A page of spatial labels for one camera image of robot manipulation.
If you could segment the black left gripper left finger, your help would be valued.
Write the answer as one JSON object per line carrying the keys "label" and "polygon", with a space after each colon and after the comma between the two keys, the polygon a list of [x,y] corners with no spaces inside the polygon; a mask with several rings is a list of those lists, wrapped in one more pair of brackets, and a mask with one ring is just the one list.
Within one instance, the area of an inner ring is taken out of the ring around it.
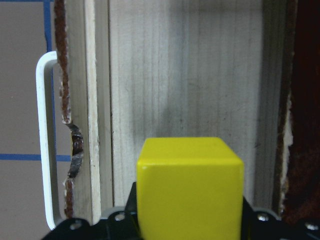
{"label": "black left gripper left finger", "polygon": [[107,217],[90,225],[82,218],[61,222],[43,237],[44,240],[139,240],[136,183],[131,186],[125,207],[111,209]]}

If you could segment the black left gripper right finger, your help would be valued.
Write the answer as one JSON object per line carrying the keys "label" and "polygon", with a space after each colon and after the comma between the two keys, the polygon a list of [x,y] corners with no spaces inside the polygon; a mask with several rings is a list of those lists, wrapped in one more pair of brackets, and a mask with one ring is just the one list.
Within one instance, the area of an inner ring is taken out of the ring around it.
{"label": "black left gripper right finger", "polygon": [[269,209],[251,207],[243,198],[242,240],[318,240],[319,238],[318,218],[302,218],[295,224],[288,224]]}

